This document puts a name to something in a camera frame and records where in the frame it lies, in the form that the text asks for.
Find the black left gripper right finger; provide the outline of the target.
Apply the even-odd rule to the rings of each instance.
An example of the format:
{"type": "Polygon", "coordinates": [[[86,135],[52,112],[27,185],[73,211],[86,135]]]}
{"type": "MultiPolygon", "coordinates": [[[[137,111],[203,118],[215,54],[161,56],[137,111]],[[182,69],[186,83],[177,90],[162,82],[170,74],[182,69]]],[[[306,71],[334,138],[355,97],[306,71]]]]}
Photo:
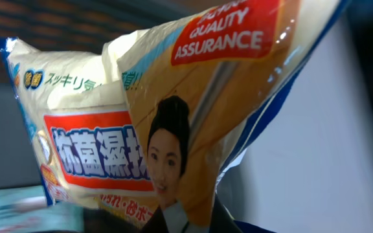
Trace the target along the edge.
{"type": "Polygon", "coordinates": [[[227,213],[217,195],[215,195],[212,208],[210,233],[242,233],[231,216],[227,213]]]}

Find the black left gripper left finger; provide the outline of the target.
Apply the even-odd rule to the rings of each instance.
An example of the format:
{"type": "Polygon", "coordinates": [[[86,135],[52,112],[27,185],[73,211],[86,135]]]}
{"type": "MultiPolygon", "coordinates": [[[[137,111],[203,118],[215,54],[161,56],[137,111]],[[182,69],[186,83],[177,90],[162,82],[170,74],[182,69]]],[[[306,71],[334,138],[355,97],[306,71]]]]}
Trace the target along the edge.
{"type": "Polygon", "coordinates": [[[105,210],[83,209],[84,232],[86,233],[138,233],[131,223],[105,210]]]}

